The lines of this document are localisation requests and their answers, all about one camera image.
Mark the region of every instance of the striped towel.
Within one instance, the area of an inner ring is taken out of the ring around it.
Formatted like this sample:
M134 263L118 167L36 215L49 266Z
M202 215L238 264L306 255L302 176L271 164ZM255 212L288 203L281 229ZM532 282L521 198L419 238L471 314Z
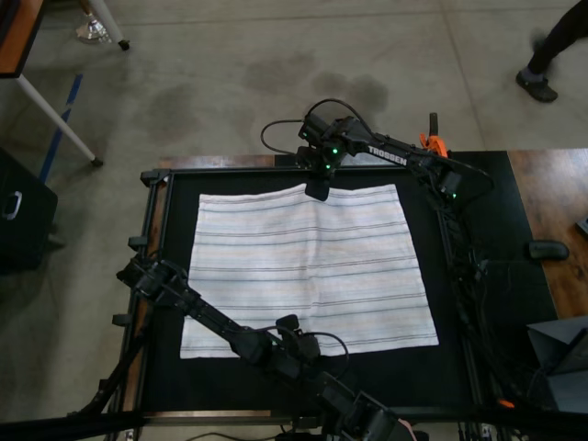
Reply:
M350 353L437 345L396 186L332 188L325 202L304 188L200 195L190 286L240 325L297 314L303 331L338 335ZM344 352L319 343L323 355ZM180 356L235 355L186 317Z

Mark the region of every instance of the black table surface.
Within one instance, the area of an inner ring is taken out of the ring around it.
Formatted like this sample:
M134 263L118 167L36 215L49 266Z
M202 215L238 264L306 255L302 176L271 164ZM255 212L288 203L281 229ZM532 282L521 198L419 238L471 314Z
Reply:
M526 325L554 320L556 313L541 267L521 263L525 244L532 236L508 157L504 152L455 153L455 159L477 165L494 177L495 190L469 209L475 242L494 262L489 267L484 309L503 356L516 357L532 367L536 360ZM200 193L264 193L293 187L305 179L303 172L285 169L174 175L161 245L163 258L188 267ZM437 217L423 192L406 171L389 168L341 170L333 187L390 183L398 188L440 344L352 355L347 381L392 407L471 405L455 296L449 287ZM481 185L484 183L473 179L470 190ZM180 359L182 315L172 308L161 308L153 319L141 391L143 411L312 411L296 393L270 383L238 359ZM342 361L332 357L324 363L337 369Z

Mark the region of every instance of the white table leg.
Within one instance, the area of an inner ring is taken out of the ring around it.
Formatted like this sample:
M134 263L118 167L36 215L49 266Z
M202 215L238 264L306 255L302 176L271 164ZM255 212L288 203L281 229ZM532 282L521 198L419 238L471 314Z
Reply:
M92 151L87 148L84 142L80 140L80 138L74 133L70 126L65 123L62 117L60 117L59 114L53 110L53 107L51 107L50 104L45 101L45 98L41 96L37 89L35 89L32 84L28 82L27 78L25 78L25 75L20 75L17 78L17 83L20 84L22 90L25 91L25 94L27 94L28 97L30 97L30 99L32 99L37 104L37 106L39 106L41 110L45 112L45 114L51 118L55 124L57 124L57 127L59 127L62 132L65 133L65 135L70 140L72 140L75 146L80 149L80 151L92 162L93 166L99 167L102 165L102 161L96 158Z
M110 14L110 10L108 6L104 3L104 0L89 0L90 6L95 10L100 21L108 31L108 35L112 38L113 41L116 41L120 48L124 51L127 51L129 46L129 41L125 40L120 32L119 25L117 22L114 21L114 17Z

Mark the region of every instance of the pants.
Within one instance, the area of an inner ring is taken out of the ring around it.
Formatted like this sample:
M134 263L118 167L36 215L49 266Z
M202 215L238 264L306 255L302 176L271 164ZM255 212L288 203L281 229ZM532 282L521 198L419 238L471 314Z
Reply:
M588 0L570 9L551 30L543 45L535 51L528 65L533 74L544 73L551 60L568 49L577 39L588 37Z

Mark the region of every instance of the blue tape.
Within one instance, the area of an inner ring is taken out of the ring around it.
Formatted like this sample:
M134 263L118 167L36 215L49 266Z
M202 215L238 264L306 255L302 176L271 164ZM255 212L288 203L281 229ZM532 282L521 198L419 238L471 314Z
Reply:
M67 106L74 103L75 98L77 97L77 92L80 90L80 85L82 84L82 78L84 78L84 76L81 73L75 76L70 95L67 97L67 102L65 103Z
M62 114L62 119L67 122L70 118L70 114L72 113L72 105L74 104L75 98L77 97L77 93L80 90L80 86L82 85L82 78L84 76L79 73L75 76L72 84L72 88L70 89L70 94L67 96L67 102L65 103L66 106L69 108L65 110ZM59 143L62 141L62 131L61 129L56 129L53 133L53 137L51 138L51 143L49 144L49 150L47 151L47 155L45 156L45 161L43 162L43 166L40 169L39 179L44 184L47 182L47 178L49 177L49 171L51 170L51 166L53 164L53 160L55 159L55 155L57 154L57 150L59 149Z
M67 122L70 118L70 114L72 110L68 108L63 112L62 119ZM40 169L39 179L40 182L45 184L47 182L47 177L49 177L49 171L51 170L51 165L53 164L53 160L55 159L55 155L57 154L57 149L59 147L59 143L62 141L63 132L61 129L57 129L53 133L53 137L51 138L51 144L49 144L49 151L45 156L45 161L43 162L43 166Z

